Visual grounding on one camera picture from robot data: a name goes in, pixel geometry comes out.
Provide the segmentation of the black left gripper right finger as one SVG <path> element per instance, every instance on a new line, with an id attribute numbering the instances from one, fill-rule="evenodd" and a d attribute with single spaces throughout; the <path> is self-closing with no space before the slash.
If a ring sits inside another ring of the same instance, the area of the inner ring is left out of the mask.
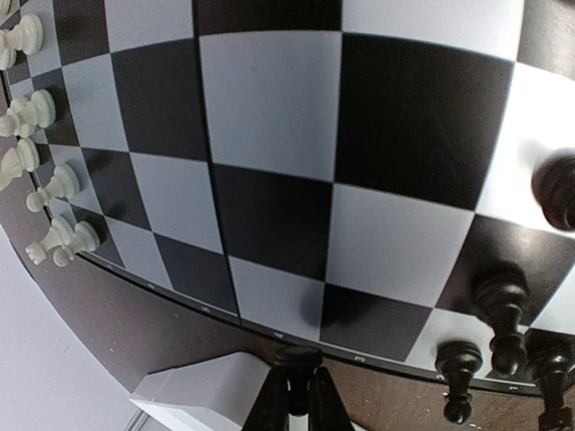
<path id="1" fill-rule="evenodd" d="M 352 431 L 353 425 L 326 367 L 319 367 L 309 386 L 308 429 Z"/>

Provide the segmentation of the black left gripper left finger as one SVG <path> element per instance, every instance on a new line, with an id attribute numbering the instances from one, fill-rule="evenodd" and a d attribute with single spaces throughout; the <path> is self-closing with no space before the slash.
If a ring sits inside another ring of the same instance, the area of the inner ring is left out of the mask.
<path id="1" fill-rule="evenodd" d="M 245 420 L 243 431 L 288 430 L 288 379 L 280 367 L 272 367 Z"/>

